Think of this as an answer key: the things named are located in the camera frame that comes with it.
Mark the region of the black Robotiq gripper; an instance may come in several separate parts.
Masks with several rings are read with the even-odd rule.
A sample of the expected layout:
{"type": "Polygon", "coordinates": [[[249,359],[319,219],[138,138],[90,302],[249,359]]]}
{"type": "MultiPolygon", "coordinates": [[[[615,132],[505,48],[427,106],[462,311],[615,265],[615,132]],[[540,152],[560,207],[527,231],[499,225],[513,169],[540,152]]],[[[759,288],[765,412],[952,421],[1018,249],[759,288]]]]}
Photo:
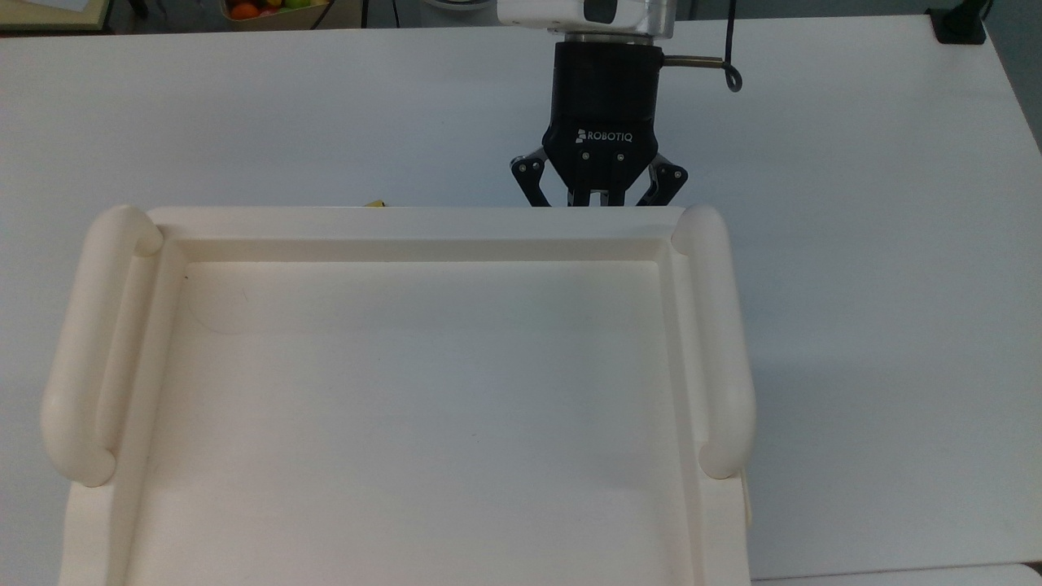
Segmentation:
{"type": "Polygon", "coordinates": [[[637,207],[672,203],[688,181],[679,164],[659,155],[655,108],[663,50],[654,45],[561,42],[555,46],[549,126],[543,149],[510,161],[531,207],[622,205],[648,170],[637,207]],[[550,195],[543,179],[554,185],[550,195]]]}

